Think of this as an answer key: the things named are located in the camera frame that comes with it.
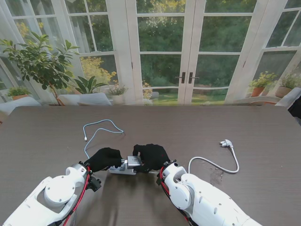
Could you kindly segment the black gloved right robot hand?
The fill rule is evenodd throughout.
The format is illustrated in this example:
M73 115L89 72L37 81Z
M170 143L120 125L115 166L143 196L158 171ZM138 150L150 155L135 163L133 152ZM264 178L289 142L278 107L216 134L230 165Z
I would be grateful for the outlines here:
M165 149L160 145L135 145L133 156L140 156L142 165L134 167L136 173L148 173L151 170L160 170L170 159Z

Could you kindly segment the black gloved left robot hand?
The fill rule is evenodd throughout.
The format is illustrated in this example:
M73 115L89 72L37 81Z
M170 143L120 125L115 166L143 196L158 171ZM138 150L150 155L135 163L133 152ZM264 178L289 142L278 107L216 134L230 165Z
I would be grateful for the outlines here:
M109 147L98 150L92 157L84 162L92 172L107 170L110 167L120 167L122 164L120 151Z

